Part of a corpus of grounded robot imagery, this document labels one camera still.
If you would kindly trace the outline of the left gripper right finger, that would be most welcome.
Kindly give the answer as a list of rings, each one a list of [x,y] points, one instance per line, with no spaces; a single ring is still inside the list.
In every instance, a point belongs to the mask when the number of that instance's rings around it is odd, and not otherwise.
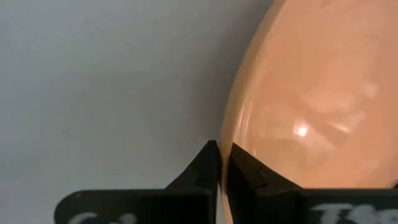
[[[236,144],[226,196],[234,223],[397,223],[396,189],[304,189]]]

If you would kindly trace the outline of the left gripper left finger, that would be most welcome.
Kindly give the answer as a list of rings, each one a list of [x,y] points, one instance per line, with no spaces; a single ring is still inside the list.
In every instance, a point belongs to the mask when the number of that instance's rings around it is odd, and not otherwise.
[[[216,221],[220,152],[208,141],[164,189],[81,190],[55,207],[56,224],[212,224]]]

